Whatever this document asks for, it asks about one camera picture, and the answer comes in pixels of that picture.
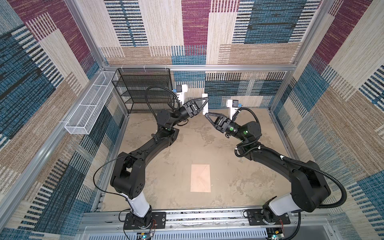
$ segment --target robotic arm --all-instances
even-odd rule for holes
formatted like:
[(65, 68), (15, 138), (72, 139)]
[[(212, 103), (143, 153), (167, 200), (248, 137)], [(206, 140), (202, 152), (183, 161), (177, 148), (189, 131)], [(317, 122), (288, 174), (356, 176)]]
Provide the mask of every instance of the robotic arm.
[[(197, 98), (186, 102), (175, 111), (159, 110), (157, 115), (154, 114), (158, 131), (152, 134), (152, 139), (128, 154), (122, 152), (118, 155), (110, 184), (126, 198), (131, 207), (132, 212), (127, 215), (124, 223), (125, 230), (137, 229), (138, 227), (148, 228), (152, 219), (157, 219), (157, 228), (165, 227), (165, 212), (152, 213), (152, 207), (142, 192), (145, 186), (145, 168), (159, 152), (177, 139), (179, 130), (174, 126), (199, 114), (207, 103), (208, 97)], [(238, 125), (235, 120), (237, 114), (242, 110), (251, 112), (255, 121), (242, 126)], [(256, 115), (250, 109), (239, 108), (232, 120), (217, 113), (206, 113), (205, 117), (215, 129), (225, 133), (226, 137), (233, 136), (241, 140), (241, 143), (235, 148), (237, 157), (245, 157), (251, 161), (260, 162), (291, 182), (291, 193), (274, 197), (263, 205), (261, 211), (248, 214), (261, 215), (265, 224), (274, 224), (287, 212), (312, 212), (315, 208), (338, 207), (345, 202), (346, 191), (342, 184), (334, 177), (321, 171), (315, 162), (303, 163), (288, 158), (260, 143), (258, 140), (262, 135), (261, 127)], [(342, 197), (337, 203), (321, 204), (331, 194), (324, 176), (336, 183), (341, 190)]]

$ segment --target white wire basket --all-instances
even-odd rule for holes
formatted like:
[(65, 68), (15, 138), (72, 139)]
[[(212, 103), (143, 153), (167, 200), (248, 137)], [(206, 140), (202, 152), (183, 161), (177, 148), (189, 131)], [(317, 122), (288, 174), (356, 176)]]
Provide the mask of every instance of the white wire basket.
[(89, 134), (113, 89), (115, 72), (103, 71), (65, 124), (70, 134)]

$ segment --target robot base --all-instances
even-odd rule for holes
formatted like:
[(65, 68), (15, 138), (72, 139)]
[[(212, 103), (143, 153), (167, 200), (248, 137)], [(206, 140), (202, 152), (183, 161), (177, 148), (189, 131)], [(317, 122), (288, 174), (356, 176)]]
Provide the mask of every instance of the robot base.
[[(262, 209), (248, 209), (246, 211), (249, 225), (257, 226), (257, 225), (268, 225), (265, 221), (263, 221), (263, 214), (261, 213)], [(282, 220), (283, 224), (291, 224), (289, 220), (288, 214), (283, 214), (279, 217)]]
[[(167, 215), (166, 212), (152, 212), (150, 223), (145, 229), (151, 229), (155, 221), (156, 221), (156, 229), (165, 228), (166, 215)], [(142, 226), (142, 218), (139, 218), (134, 214), (127, 214), (124, 222), (124, 230), (142, 229), (142, 228), (139, 228), (139, 226)]]

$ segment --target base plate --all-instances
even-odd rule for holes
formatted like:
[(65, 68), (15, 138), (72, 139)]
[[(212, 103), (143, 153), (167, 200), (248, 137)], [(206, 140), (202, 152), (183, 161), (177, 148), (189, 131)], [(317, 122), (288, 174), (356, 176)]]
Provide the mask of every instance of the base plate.
[[(248, 222), (250, 226), (257, 226), (257, 225), (268, 225), (263, 221), (263, 215), (260, 213), (262, 209), (248, 209), (247, 216), (251, 216), (248, 218)], [(285, 216), (286, 214), (283, 214), (279, 217), (283, 224), (291, 224), (291, 220), (289, 220), (289, 217)]]
[[(151, 229), (153, 224), (156, 223), (156, 229), (162, 229), (166, 227), (166, 212), (152, 212), (152, 219), (149, 226), (145, 229)], [(127, 214), (127, 217), (124, 222), (124, 230), (136, 230), (141, 228), (138, 227), (138, 222), (133, 218), (132, 214)]]

